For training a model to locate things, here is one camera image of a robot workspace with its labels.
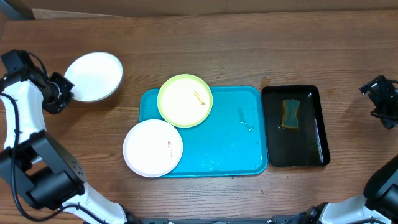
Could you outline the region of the white round plate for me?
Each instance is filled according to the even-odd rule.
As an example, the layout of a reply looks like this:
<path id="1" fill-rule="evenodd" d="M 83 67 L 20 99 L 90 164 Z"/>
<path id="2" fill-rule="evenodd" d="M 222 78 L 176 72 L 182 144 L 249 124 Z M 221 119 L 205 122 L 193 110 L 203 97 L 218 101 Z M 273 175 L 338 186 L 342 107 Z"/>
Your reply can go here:
<path id="1" fill-rule="evenodd" d="M 91 103 L 112 95 L 121 84 L 123 65 L 113 54 L 92 52 L 76 59 L 65 72 L 74 84 L 73 99 Z"/>

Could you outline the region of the green yellow sponge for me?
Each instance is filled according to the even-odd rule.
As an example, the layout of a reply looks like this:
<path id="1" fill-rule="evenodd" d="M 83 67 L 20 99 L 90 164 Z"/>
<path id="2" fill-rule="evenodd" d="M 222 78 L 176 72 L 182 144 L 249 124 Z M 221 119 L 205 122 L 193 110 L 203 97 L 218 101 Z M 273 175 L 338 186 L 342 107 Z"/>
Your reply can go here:
<path id="1" fill-rule="evenodd" d="M 298 129 L 298 111 L 300 102 L 296 99 L 287 99 L 282 102 L 281 128 Z"/>

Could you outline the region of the yellow-green rimmed plate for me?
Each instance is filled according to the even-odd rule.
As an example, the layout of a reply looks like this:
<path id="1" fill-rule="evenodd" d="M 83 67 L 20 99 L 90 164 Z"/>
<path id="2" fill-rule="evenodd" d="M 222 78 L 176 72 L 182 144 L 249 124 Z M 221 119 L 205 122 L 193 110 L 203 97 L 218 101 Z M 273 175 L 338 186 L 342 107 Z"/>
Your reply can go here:
<path id="1" fill-rule="evenodd" d="M 169 78 L 157 95 L 161 117 L 178 128 L 192 128 L 204 122 L 213 106 L 213 94 L 208 84 L 191 74 Z"/>

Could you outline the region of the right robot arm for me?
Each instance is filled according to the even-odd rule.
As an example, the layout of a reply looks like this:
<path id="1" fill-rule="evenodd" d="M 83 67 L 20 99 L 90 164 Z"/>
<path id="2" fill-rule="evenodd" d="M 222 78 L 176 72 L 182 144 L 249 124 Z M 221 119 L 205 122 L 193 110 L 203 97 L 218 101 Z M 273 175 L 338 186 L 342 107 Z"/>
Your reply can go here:
<path id="1" fill-rule="evenodd" d="M 375 105 L 371 116 L 385 128 L 397 126 L 397 84 L 380 75 L 360 88 Z M 397 157 L 376 171 L 363 194 L 339 203 L 322 203 L 286 220 L 289 224 L 397 223 Z"/>

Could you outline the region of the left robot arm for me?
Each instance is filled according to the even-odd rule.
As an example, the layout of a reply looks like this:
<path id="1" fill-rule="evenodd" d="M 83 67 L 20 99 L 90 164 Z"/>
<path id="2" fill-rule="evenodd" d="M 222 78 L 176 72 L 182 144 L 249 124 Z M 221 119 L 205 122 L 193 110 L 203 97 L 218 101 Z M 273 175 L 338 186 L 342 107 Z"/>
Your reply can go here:
<path id="1" fill-rule="evenodd" d="M 141 223 L 131 211 L 109 201 L 87 181 L 84 168 L 47 132 L 43 112 L 59 114 L 72 100 L 73 83 L 37 67 L 34 54 L 13 49 L 1 60 L 7 136 L 1 152 L 1 178 L 12 190 L 20 214 L 45 222 L 62 212 L 84 223 Z"/>

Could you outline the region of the black rectangular water tray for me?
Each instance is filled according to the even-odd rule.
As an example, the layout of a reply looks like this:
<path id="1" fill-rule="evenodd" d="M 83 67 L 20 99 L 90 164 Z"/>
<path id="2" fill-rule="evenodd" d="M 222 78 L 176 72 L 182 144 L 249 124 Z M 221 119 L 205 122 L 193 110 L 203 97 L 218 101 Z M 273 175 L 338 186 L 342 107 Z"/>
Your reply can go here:
<path id="1" fill-rule="evenodd" d="M 314 85 L 267 86 L 261 91 L 269 162 L 276 167 L 326 166 L 330 150 L 320 93 Z M 282 102 L 296 99 L 298 129 L 281 128 Z"/>

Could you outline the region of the blue plastic tray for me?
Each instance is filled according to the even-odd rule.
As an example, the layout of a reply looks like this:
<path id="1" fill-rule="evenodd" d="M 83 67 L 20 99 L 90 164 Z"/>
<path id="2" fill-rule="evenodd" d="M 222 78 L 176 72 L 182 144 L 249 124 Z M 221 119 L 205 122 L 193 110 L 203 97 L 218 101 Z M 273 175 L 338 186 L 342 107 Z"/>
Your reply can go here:
<path id="1" fill-rule="evenodd" d="M 213 86 L 204 122 L 178 128 L 183 154 L 166 178 L 258 175 L 268 164 L 260 92 L 252 86 Z"/>

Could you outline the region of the white plate with red stain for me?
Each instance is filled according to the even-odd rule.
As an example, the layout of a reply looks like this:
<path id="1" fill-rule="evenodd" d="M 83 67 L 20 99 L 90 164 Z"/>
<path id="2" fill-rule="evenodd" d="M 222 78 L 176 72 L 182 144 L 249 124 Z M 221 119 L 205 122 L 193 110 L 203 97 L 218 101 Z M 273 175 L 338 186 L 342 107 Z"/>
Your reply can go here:
<path id="1" fill-rule="evenodd" d="M 171 124 L 150 119 L 135 125 L 123 142 L 123 157 L 136 174 L 155 178 L 176 168 L 183 154 L 180 133 Z"/>

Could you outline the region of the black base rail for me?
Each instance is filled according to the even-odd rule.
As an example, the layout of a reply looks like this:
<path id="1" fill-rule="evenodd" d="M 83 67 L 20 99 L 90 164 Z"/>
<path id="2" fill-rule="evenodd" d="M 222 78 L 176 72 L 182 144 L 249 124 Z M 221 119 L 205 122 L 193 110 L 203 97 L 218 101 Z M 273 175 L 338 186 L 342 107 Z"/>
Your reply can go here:
<path id="1" fill-rule="evenodd" d="M 272 218 L 232 218 L 232 219 L 181 219 L 169 220 L 167 218 L 143 218 L 143 224 L 281 224 L 300 223 L 304 213 L 296 215 L 276 215 Z"/>

